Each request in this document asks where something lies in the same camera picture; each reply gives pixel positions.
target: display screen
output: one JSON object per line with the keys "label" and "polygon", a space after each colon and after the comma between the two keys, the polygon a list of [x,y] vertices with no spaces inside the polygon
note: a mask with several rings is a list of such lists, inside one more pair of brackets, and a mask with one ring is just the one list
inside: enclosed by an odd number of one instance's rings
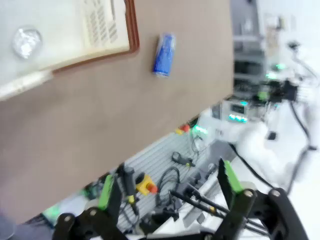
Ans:
{"label": "display screen", "polygon": [[231,111],[236,112],[238,114],[245,114],[245,107],[232,104]]}

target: blue and white can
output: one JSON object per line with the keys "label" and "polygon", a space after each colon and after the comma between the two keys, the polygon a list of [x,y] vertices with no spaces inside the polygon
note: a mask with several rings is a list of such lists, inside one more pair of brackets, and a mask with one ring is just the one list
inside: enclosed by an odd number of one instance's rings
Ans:
{"label": "blue and white can", "polygon": [[170,75],[173,57],[176,48],[176,37],[171,33],[164,33],[159,37],[155,54],[153,73],[159,77]]}

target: black cable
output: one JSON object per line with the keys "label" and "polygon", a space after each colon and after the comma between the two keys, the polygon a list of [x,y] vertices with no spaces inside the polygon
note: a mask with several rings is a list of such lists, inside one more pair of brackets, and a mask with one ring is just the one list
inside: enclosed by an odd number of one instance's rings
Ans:
{"label": "black cable", "polygon": [[203,141],[203,138],[200,137],[200,136],[198,136],[198,135],[196,135],[196,136],[193,138],[192,143],[191,143],[191,149],[192,149],[192,151],[193,151],[194,153],[198,153],[198,154],[199,154],[199,153],[203,152],[204,150],[206,150],[207,147],[205,147],[205,148],[202,149],[202,150],[198,150],[198,149],[197,149],[197,146],[196,146],[196,139],[200,139],[201,141]]}
{"label": "black cable", "polygon": [[297,57],[294,57],[293,60],[300,64],[302,67],[304,67],[313,77],[315,77],[316,79],[318,79],[318,76],[315,74],[315,72],[311,69],[311,67],[309,67],[304,61],[300,60]]}
{"label": "black cable", "polygon": [[204,173],[204,174],[207,174],[208,172],[209,172],[209,170],[203,170],[203,169],[201,169],[201,168],[199,168],[199,167],[196,167],[196,166],[191,166],[191,168],[194,168],[194,169],[197,169],[197,170],[199,170],[200,172],[202,172],[202,173]]}
{"label": "black cable", "polygon": [[167,181],[167,182],[163,183],[165,176],[171,171],[175,171],[176,172],[176,185],[174,187],[175,190],[178,188],[178,184],[180,183],[180,171],[179,171],[179,169],[177,167],[171,166],[167,170],[164,171],[164,173],[162,174],[162,176],[161,176],[161,178],[160,178],[160,180],[159,180],[159,182],[157,184],[158,192],[155,195],[155,205],[157,207],[163,206],[163,205],[166,206],[168,204],[168,201],[170,201],[170,200],[164,201],[163,199],[161,199],[160,192],[161,192],[161,189],[163,188],[163,186],[165,184],[167,184],[168,182],[170,182],[170,181]]}
{"label": "black cable", "polygon": [[267,185],[268,187],[274,189],[274,186],[272,186],[267,180],[265,180],[262,176],[260,176],[250,165],[249,163],[238,154],[236,147],[229,143],[231,149],[234,151],[234,153],[240,158],[240,160],[243,162],[243,164],[250,170],[250,172],[257,178],[259,179],[262,183],[264,183],[265,185]]}
{"label": "black cable", "polygon": [[[205,204],[208,204],[208,205],[214,207],[215,209],[217,209],[217,210],[219,210],[219,211],[221,211],[221,212],[223,212],[223,213],[225,213],[225,214],[229,213],[229,210],[228,210],[228,209],[226,209],[225,207],[223,207],[223,206],[221,206],[221,205],[219,205],[219,204],[211,201],[209,198],[203,196],[195,187],[192,187],[192,188],[193,188],[193,194],[196,193],[196,194],[195,194],[195,197],[196,197],[197,199],[199,199],[200,201],[204,202]],[[263,225],[261,225],[261,224],[259,224],[259,223],[256,223],[256,222],[254,222],[254,221],[252,221],[252,220],[250,220],[250,219],[248,219],[247,222],[248,222],[249,224],[257,227],[257,228],[260,228],[260,229],[262,229],[262,230],[266,230],[266,228],[265,228]]]}
{"label": "black cable", "polygon": [[[171,194],[172,196],[174,196],[174,197],[176,197],[176,198],[178,198],[178,199],[181,199],[182,201],[184,201],[184,202],[186,202],[186,203],[194,206],[195,208],[198,208],[198,209],[206,212],[206,213],[209,213],[209,214],[214,215],[214,216],[216,216],[216,217],[218,217],[218,218],[221,218],[221,219],[225,218],[225,215],[224,215],[224,214],[222,214],[222,213],[220,213],[220,212],[215,212],[215,213],[213,213],[212,210],[210,210],[207,206],[205,206],[205,205],[203,205],[203,204],[201,204],[201,203],[199,203],[199,202],[197,202],[197,201],[195,201],[195,200],[192,200],[191,198],[186,197],[186,196],[182,195],[182,194],[179,193],[179,192],[170,191],[170,194]],[[251,226],[244,225],[243,228],[245,228],[245,229],[247,229],[247,230],[249,230],[249,231],[251,231],[251,232],[254,232],[254,233],[257,233],[257,234],[261,234],[261,235],[263,235],[263,236],[267,236],[267,235],[268,235],[267,232],[261,231],[261,230],[259,230],[259,229],[254,228],[254,227],[251,227]]]}
{"label": "black cable", "polygon": [[195,153],[193,154],[193,157],[192,157],[192,163],[193,163],[194,165],[196,165],[197,162],[198,162],[198,160],[199,160],[199,152],[195,152]]}
{"label": "black cable", "polygon": [[316,147],[311,146],[310,133],[309,133],[308,129],[304,126],[302,121],[300,120],[300,118],[298,116],[298,113],[297,113],[297,110],[296,110],[296,108],[294,106],[294,103],[292,101],[290,101],[289,105],[290,105],[290,108],[291,108],[291,111],[293,113],[293,116],[294,116],[295,120],[298,122],[298,124],[300,125],[301,129],[303,130],[303,132],[304,132],[304,134],[305,134],[305,136],[307,138],[307,146],[301,151],[301,153],[300,153],[300,155],[298,157],[298,160],[294,165],[292,176],[291,176],[291,179],[290,179],[290,182],[289,182],[289,185],[288,185],[288,189],[286,191],[287,195],[289,195],[291,193],[292,187],[294,185],[294,181],[297,178],[300,166],[302,165],[302,162],[304,161],[307,152],[308,151],[317,150]]}
{"label": "black cable", "polygon": [[125,220],[131,225],[131,228],[134,230],[134,229],[136,228],[138,222],[140,221],[140,213],[138,212],[138,215],[136,216],[136,220],[135,220],[135,222],[133,222],[133,221],[129,218],[128,214],[127,214],[126,211],[125,211],[125,208],[127,207],[128,204],[129,204],[129,203],[126,202],[125,205],[124,205],[124,207],[120,208],[119,215],[123,214]]}
{"label": "black cable", "polygon": [[184,177],[181,179],[180,183],[182,183],[186,179],[186,177],[188,176],[188,173],[190,172],[190,169],[191,167],[189,166],[188,170],[186,171]]}
{"label": "black cable", "polygon": [[309,134],[309,131],[308,129],[304,126],[304,124],[302,123],[302,121],[300,120],[299,116],[298,116],[298,113],[296,111],[296,108],[294,106],[294,103],[292,101],[289,102],[289,105],[290,105],[290,108],[291,108],[291,111],[293,113],[293,116],[295,118],[295,120],[298,122],[298,124],[300,125],[300,127],[302,128],[307,140],[308,140],[308,145],[310,143],[310,134]]}

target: white wall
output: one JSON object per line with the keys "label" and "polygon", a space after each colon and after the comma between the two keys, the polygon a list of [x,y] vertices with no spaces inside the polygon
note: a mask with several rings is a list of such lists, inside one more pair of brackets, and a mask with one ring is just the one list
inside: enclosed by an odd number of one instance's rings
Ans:
{"label": "white wall", "polygon": [[280,57],[288,62],[291,53],[288,41],[302,44],[301,57],[320,74],[320,1],[318,0],[257,0],[260,30],[268,16],[284,18],[285,30],[280,33]]}

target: electronic device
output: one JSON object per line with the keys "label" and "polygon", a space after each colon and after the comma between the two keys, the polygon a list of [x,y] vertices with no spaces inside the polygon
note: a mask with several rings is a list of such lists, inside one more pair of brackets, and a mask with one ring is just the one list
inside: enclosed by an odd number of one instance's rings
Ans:
{"label": "electronic device", "polygon": [[191,157],[183,157],[177,151],[173,152],[171,159],[172,159],[172,161],[174,161],[177,164],[185,165],[188,167],[195,167],[196,166],[194,163],[192,163],[193,159]]}
{"label": "electronic device", "polygon": [[233,95],[251,99],[258,93],[259,85],[266,79],[266,56],[262,50],[234,52]]}
{"label": "electronic device", "polygon": [[222,120],[245,124],[248,122],[250,102],[238,98],[229,98],[222,102]]}

